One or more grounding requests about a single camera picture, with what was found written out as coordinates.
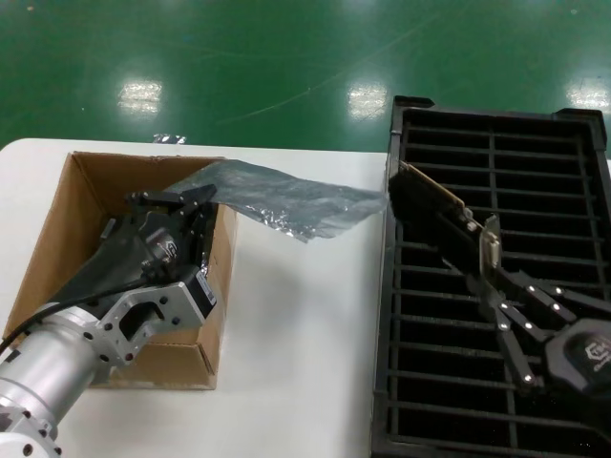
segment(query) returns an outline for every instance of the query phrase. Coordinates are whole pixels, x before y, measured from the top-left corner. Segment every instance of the plastic bag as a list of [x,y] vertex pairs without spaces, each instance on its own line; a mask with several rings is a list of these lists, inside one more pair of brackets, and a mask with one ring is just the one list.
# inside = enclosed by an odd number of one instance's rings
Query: plastic bag
[[167,191],[206,184],[217,187],[213,201],[301,241],[336,237],[387,206],[383,193],[300,179],[240,160],[215,162]]

